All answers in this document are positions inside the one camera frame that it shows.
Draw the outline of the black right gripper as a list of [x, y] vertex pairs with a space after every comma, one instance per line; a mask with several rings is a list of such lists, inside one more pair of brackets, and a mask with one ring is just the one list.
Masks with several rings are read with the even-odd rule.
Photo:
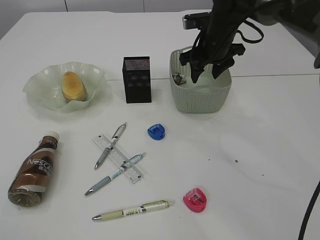
[[[196, 61], [213, 64], [211, 72], [214, 79], [217, 79], [225, 70], [235, 64], [234, 56], [242, 56], [246, 50], [242, 43], [227, 43], [222, 49], [212, 51], [210, 48], [198, 46], [202, 42], [202, 39], [197, 37], [191, 49], [179, 55], [179, 61], [182, 66]], [[205, 65], [200, 63], [191, 64], [191, 80], [194, 84], [197, 83], [204, 71]]]

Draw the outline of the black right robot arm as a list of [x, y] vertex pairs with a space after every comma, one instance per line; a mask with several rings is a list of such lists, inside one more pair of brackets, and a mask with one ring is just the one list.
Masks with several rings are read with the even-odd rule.
[[182, 66], [190, 65], [190, 77], [196, 83], [208, 64], [212, 76], [217, 78], [235, 63], [245, 47], [233, 43], [239, 26], [246, 24], [260, 36], [264, 33], [250, 20], [264, 26], [280, 23], [299, 37], [301, 44], [311, 52], [314, 68], [320, 67], [320, 2], [318, 0], [214, 0], [212, 10], [187, 14], [182, 18], [185, 30], [198, 29], [191, 49], [180, 55]]

